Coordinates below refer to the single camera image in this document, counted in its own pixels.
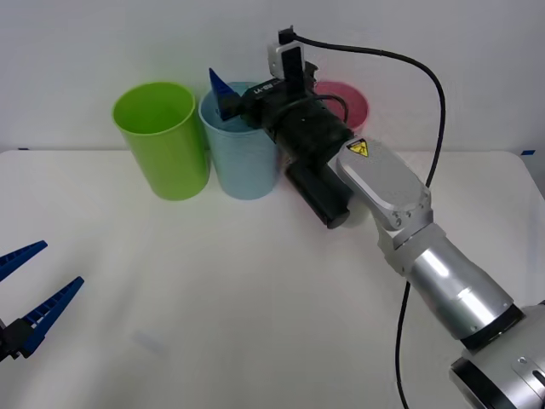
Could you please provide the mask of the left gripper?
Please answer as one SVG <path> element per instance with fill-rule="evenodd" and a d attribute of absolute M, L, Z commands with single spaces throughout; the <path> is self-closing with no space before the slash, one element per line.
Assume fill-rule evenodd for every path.
<path fill-rule="evenodd" d="M 48 244 L 41 240 L 0 256 L 0 280 L 3 281 L 8 278 L 23 264 L 47 247 Z M 30 357 L 40 346 L 50 328 L 59 319 L 83 283 L 84 279 L 82 277 L 76 277 L 31 312 L 9 324 L 8 332 L 7 326 L 0 320 L 0 361 L 8 356 L 13 359 L 17 359 L 19 356 Z"/>

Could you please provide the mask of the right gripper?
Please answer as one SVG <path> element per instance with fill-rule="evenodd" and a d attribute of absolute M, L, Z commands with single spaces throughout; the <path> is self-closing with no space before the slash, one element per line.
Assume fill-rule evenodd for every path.
<path fill-rule="evenodd" d="M 253 128 L 312 129 L 316 126 L 315 94 L 305 79 L 273 78 L 246 91 L 246 82 L 226 83 L 210 68 L 209 81 L 222 121 L 241 114 L 244 122 Z"/>

